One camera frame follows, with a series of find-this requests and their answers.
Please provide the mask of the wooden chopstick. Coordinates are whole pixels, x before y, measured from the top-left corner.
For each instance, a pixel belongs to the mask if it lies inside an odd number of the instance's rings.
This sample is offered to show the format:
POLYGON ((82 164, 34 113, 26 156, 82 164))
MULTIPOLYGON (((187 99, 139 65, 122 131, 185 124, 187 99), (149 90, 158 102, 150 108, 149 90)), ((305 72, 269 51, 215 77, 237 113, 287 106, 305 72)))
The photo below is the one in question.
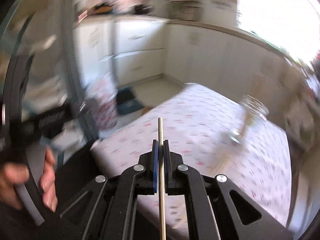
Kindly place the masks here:
POLYGON ((158 200, 159 200, 159 220, 160 239, 166 240, 165 221, 165 177, 164 177, 164 154, 163 154, 163 118, 158 118, 158 200))

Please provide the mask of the cherry print tablecloth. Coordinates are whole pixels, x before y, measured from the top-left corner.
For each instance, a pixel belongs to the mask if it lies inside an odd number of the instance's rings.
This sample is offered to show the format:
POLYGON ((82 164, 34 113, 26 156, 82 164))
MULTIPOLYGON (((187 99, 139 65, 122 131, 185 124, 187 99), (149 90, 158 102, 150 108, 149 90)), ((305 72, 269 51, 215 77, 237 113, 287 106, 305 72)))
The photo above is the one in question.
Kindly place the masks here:
POLYGON ((223 95, 190 83, 170 100, 155 107, 109 138, 94 144, 92 152, 109 178, 138 163, 151 151, 158 137, 158 118, 163 118, 164 139, 171 152, 200 174, 224 174, 266 210, 291 239, 286 228, 291 204, 291 157, 283 129, 269 121, 256 121, 244 142, 229 137, 242 125, 242 107, 223 95))

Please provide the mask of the dark blue dustpan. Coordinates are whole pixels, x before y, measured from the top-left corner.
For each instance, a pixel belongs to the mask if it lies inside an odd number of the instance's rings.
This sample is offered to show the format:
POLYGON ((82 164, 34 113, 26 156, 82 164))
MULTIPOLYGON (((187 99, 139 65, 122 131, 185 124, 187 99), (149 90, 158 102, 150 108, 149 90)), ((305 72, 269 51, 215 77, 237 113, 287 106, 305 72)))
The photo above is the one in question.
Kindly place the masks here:
POLYGON ((127 115, 144 108, 144 105, 136 98, 132 87, 124 87, 118 90, 116 102, 119 115, 127 115))

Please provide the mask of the clear glass jar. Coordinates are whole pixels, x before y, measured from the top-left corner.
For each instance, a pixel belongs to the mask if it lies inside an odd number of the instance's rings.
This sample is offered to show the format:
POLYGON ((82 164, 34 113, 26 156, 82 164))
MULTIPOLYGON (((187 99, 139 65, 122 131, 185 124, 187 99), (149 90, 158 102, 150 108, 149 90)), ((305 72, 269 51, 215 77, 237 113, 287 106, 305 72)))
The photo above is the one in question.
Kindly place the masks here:
POLYGON ((250 95, 242 97, 240 106, 242 107, 241 126, 231 129, 229 133, 230 139, 239 145, 244 142, 249 128, 257 122, 266 121, 269 115, 268 108, 261 101, 250 95))

